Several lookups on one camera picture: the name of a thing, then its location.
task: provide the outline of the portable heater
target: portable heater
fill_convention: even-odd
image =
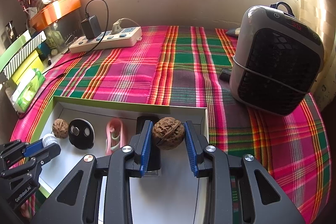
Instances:
[[[236,100],[281,116],[294,111],[310,91],[324,58],[320,37],[287,9],[246,11],[230,77]]]

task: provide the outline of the red digital display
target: red digital display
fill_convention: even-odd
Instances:
[[[299,31],[302,30],[301,24],[296,22],[295,20],[289,19],[289,20],[287,20],[287,22],[288,22],[289,25],[293,26],[294,28],[298,29]]]

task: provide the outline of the black cable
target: black cable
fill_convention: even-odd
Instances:
[[[86,16],[87,18],[88,18],[88,16],[89,16],[89,14],[88,14],[88,12],[87,12],[86,9],[87,9],[88,4],[89,4],[90,2],[92,2],[92,1],[94,1],[94,0],[90,0],[90,1],[86,4],[86,6],[85,6],[85,16]],[[106,5],[106,10],[107,10],[107,20],[106,20],[105,32],[104,32],[102,38],[99,40],[99,42],[98,42],[92,49],[90,49],[89,51],[87,51],[85,54],[83,54],[83,55],[81,55],[81,56],[78,56],[78,57],[71,58],[71,59],[69,59],[69,60],[67,60],[67,61],[64,61],[63,63],[60,63],[60,64],[58,64],[57,66],[54,66],[54,67],[52,67],[52,68],[46,70],[43,74],[46,74],[48,71],[50,71],[50,70],[52,70],[52,69],[54,69],[54,68],[60,67],[61,65],[65,64],[65,63],[68,63],[68,62],[70,62],[70,61],[73,61],[73,60],[76,60],[76,59],[78,59],[78,58],[82,58],[82,57],[88,55],[89,53],[91,53],[91,52],[92,52],[92,51],[93,51],[93,50],[100,44],[100,42],[104,39],[104,36],[105,36],[105,34],[107,33],[107,28],[108,28],[108,26],[109,26],[109,7],[108,7],[108,5],[107,5],[107,3],[106,3],[105,0],[102,0],[102,1],[103,1],[103,2],[105,3],[105,5]],[[62,73],[62,74],[58,75],[57,77],[55,77],[54,79],[50,80],[50,82],[46,85],[46,87],[44,88],[44,90],[45,90],[45,89],[46,89],[52,82],[54,82],[55,80],[57,80],[57,79],[59,79],[59,78],[65,76],[65,75],[66,75],[66,73]],[[22,116],[20,116],[20,115],[18,114],[18,112],[16,112],[16,114],[17,114],[19,120],[21,120],[21,119],[23,119],[23,118],[26,117],[26,115],[27,115],[27,114],[29,113],[29,111],[33,108],[33,106],[34,106],[35,103],[38,101],[38,99],[40,98],[40,96],[43,94],[43,91],[40,93],[40,95],[36,98],[36,100],[34,101],[34,103],[33,103],[32,105],[30,105],[29,109],[28,109]]]

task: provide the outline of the black round object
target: black round object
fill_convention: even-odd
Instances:
[[[69,140],[72,145],[81,150],[91,149],[95,140],[92,125],[84,119],[74,119],[68,127]]]

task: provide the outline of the blue gripper pad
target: blue gripper pad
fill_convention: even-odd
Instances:
[[[26,151],[24,152],[23,156],[25,157],[29,157],[30,155],[35,154],[36,152],[38,152],[39,150],[43,149],[43,143],[42,143],[42,139],[32,143],[31,145],[26,147]]]
[[[198,167],[197,167],[196,150],[195,150],[195,146],[194,146],[194,143],[193,143],[193,139],[191,138],[191,134],[190,134],[188,124],[186,122],[184,123],[184,129],[185,129],[184,141],[185,141],[185,146],[186,146],[187,152],[188,152],[190,168],[191,168],[191,171],[194,173],[194,176],[197,176],[198,175]]]
[[[147,171],[149,155],[151,153],[151,145],[152,145],[152,129],[153,129],[153,122],[150,122],[141,152],[141,167],[140,167],[141,176],[143,176]]]

